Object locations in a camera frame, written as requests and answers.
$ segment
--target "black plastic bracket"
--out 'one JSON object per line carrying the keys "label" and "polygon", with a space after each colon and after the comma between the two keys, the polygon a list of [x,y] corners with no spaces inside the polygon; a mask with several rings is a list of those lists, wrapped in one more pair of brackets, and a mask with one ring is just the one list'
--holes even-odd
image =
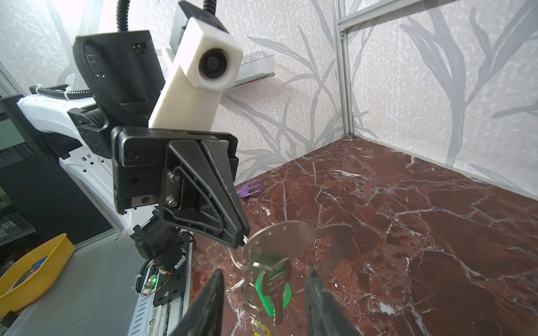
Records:
{"label": "black plastic bracket", "polygon": [[135,226],[131,238],[138,253],[147,260],[153,260],[162,269],[172,272],[183,255],[182,240],[178,239],[179,229],[163,223],[153,211],[153,217],[144,227]]}
{"label": "black plastic bracket", "polygon": [[70,109],[67,114],[91,151],[111,159],[110,132],[115,126],[121,124],[120,121],[113,115],[105,113],[98,105],[91,105],[84,109]]}
{"label": "black plastic bracket", "polygon": [[250,226],[233,186],[236,147],[229,133],[115,127],[116,210],[159,203],[167,224],[243,245]]}
{"label": "black plastic bracket", "polygon": [[347,316],[313,269],[305,282],[306,314],[310,336],[359,336]]}

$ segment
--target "red wire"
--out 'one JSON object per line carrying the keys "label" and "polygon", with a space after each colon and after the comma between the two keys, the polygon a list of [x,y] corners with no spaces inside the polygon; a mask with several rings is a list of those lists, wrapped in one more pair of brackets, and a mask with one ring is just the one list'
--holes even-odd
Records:
{"label": "red wire", "polygon": [[170,276],[171,276],[172,273],[168,273],[168,272],[166,272],[166,273],[168,274],[168,279],[165,281],[165,283],[163,283],[163,284],[161,285],[161,287],[155,289],[155,291],[153,291],[152,293],[144,294],[145,296],[149,296],[149,295],[153,295],[153,294],[155,294],[156,291],[158,291],[159,289],[161,289],[161,288],[162,288],[162,287],[163,287],[163,286],[170,280]]}
{"label": "red wire", "polygon": [[170,273],[170,272],[167,272],[167,271],[163,270],[160,266],[157,266],[157,267],[159,267],[159,270],[163,271],[163,272],[166,273],[166,274],[172,274],[172,273]]}

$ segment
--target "metal table surface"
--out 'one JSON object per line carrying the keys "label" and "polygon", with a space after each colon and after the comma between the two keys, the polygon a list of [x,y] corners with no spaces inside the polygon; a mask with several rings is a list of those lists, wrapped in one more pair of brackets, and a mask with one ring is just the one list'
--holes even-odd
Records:
{"label": "metal table surface", "polygon": [[[75,251],[53,286],[5,335],[127,335],[140,301],[132,286],[143,262],[125,232]],[[148,313],[155,310],[150,306]]]}

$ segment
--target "metal key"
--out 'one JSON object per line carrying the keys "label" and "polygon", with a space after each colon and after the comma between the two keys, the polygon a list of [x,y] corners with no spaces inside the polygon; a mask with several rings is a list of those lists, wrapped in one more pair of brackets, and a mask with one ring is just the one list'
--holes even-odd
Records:
{"label": "metal key", "polygon": [[261,280],[261,293],[271,297],[274,306],[274,324],[282,324],[284,317],[284,287],[292,277],[292,263],[285,258],[265,271]]}

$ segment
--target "purple plastic fork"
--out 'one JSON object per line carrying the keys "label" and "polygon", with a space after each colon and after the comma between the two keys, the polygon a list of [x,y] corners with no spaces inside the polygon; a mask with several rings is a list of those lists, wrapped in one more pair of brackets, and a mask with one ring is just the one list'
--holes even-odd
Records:
{"label": "purple plastic fork", "polygon": [[250,181],[249,183],[246,183],[240,191],[237,192],[239,197],[245,198],[249,197],[251,195],[257,194],[258,192],[264,191],[264,185],[260,180],[254,180]]}

